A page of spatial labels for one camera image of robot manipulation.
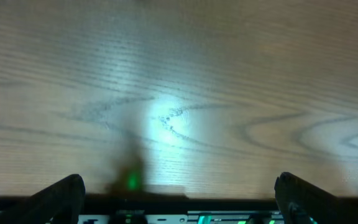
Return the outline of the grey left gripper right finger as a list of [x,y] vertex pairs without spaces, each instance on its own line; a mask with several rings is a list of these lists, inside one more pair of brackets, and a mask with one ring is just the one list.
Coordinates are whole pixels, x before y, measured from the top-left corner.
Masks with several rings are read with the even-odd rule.
[[358,207],[289,172],[277,177],[274,190],[285,223],[358,223]]

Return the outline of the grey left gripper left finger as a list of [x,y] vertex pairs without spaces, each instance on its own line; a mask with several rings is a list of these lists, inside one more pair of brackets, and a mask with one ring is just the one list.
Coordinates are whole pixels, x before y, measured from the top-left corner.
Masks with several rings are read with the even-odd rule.
[[77,224],[85,199],[85,184],[72,174],[0,213],[0,224]]

